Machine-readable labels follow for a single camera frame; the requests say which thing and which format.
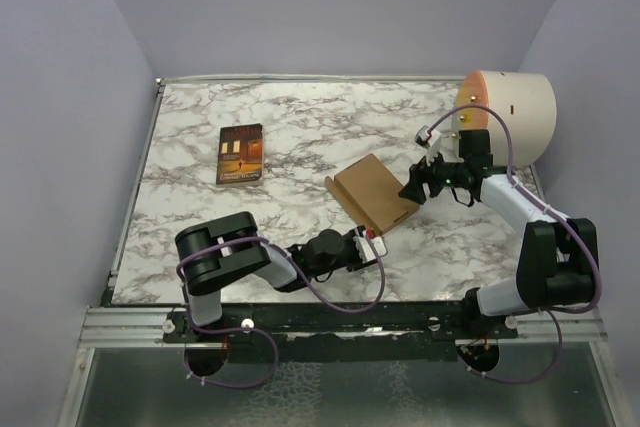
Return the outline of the brown cardboard box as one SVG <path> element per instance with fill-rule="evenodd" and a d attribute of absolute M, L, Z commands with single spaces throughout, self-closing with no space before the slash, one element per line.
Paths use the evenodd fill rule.
<path fill-rule="evenodd" d="M 383 235 L 406 221 L 419 205 L 399 196 L 400 181 L 370 153 L 333 177 L 325 186 L 357 225 Z"/>

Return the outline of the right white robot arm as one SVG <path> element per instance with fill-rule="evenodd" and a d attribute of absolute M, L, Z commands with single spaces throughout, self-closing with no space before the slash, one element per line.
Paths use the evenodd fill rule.
<path fill-rule="evenodd" d="M 513 277 L 465 293 L 459 325 L 467 336 L 481 338 L 512 314 L 594 300 L 597 235 L 591 221 L 544 206 L 507 167 L 494 165 L 486 129 L 461 134 L 457 162 L 444 159 L 439 131 L 423 127 L 415 141 L 426 154 L 410 167 L 401 198 L 422 205 L 444 190 L 463 189 L 471 203 L 491 208 L 522 237 Z"/>

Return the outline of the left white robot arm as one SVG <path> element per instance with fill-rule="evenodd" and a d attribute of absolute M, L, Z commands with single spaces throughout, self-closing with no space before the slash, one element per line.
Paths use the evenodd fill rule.
<path fill-rule="evenodd" d="M 341 234 L 325 229 L 303 244 L 281 248 L 259 235 L 253 215 L 240 212 L 180 231 L 174 239 L 177 275 L 189 309 L 186 329 L 206 342 L 220 332 L 223 288 L 255 274 L 273 289 L 290 293 L 333 272 L 378 265 L 387 255 L 383 238 L 363 226 Z"/>

